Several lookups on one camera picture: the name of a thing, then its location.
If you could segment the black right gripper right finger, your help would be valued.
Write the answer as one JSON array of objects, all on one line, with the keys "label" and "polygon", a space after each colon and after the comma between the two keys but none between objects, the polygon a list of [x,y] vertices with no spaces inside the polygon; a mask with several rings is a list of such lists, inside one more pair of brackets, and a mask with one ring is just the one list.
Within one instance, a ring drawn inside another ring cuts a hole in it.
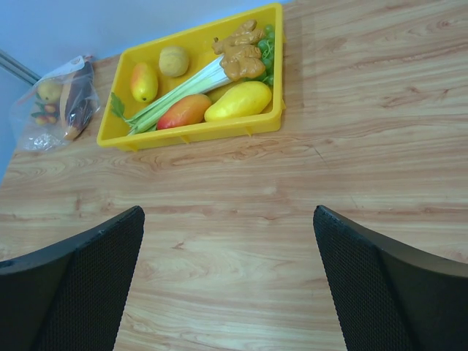
[{"label": "black right gripper right finger", "polygon": [[467,264],[319,205],[314,234],[348,350],[466,350]]}]

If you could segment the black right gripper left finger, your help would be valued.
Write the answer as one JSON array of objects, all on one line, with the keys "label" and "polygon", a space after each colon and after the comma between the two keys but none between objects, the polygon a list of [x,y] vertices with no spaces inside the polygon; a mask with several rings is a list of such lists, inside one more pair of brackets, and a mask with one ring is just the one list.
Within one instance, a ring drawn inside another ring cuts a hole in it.
[{"label": "black right gripper left finger", "polygon": [[1,262],[2,350],[113,350],[143,241],[134,206]]}]

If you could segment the clear zip top bag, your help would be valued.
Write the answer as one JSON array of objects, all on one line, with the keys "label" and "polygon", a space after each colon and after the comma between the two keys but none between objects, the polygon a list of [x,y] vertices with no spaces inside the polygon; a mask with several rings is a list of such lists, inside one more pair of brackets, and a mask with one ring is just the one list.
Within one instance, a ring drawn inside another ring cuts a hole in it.
[{"label": "clear zip top bag", "polygon": [[[37,87],[39,82],[42,80],[53,79],[57,80],[63,85],[64,78],[69,73],[83,67],[82,57],[89,57],[91,64],[93,63],[92,56],[77,56],[68,61],[66,64],[63,64],[59,68],[44,75],[19,100],[14,102],[10,108],[9,121],[15,140],[17,142],[18,149],[21,151],[49,151],[55,148],[60,148],[62,146],[67,146],[74,141],[66,141],[64,139],[64,130],[61,125],[60,116],[58,117],[56,124],[46,124],[40,126],[35,123],[33,118],[30,116],[30,113],[34,104],[35,94],[37,94]],[[100,108],[100,101],[95,88],[94,101],[96,102],[97,106],[96,112],[92,117],[94,117]]]}]

